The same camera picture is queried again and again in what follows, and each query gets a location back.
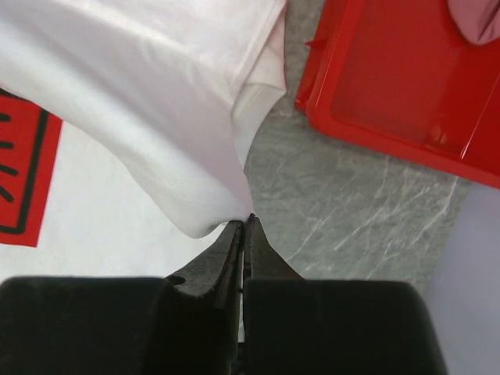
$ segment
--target light gray floor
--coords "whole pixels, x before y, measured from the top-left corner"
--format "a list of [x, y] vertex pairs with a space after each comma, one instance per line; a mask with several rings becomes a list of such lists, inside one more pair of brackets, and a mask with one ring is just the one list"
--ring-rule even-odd
[[316, 133], [294, 110], [323, 2], [289, 2], [288, 94], [246, 172], [271, 245], [304, 277], [407, 280], [423, 290], [470, 183]]

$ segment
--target red plastic bin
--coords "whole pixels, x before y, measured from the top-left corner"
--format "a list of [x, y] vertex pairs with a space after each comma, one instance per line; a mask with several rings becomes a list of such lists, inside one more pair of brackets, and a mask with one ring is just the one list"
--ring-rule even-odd
[[500, 40], [445, 0], [327, 0], [295, 105], [318, 131], [500, 188]]

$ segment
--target white fabric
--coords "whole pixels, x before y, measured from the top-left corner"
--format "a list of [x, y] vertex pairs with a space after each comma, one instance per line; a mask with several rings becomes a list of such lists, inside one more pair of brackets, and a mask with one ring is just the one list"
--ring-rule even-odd
[[284, 3], [0, 0], [0, 86], [107, 147], [200, 238], [253, 210], [241, 164], [284, 93]]
[[450, 375], [500, 373], [500, 190], [474, 185], [426, 302]]
[[283, 7], [0, 0], [0, 87], [76, 125], [63, 125], [38, 246], [0, 244], [0, 283], [164, 277], [223, 225], [186, 234], [246, 220], [242, 166], [285, 90]]

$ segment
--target pink fabric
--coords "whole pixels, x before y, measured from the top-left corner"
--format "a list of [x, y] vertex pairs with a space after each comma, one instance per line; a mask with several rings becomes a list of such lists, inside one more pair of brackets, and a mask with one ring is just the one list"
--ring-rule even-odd
[[500, 0], [448, 0], [463, 36], [475, 45], [500, 37]]

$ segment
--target printed graphic on shirt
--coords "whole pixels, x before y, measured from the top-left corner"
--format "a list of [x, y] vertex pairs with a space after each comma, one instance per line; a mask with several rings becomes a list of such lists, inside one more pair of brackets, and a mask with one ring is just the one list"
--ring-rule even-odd
[[0, 89], [0, 243], [37, 245], [61, 123]]

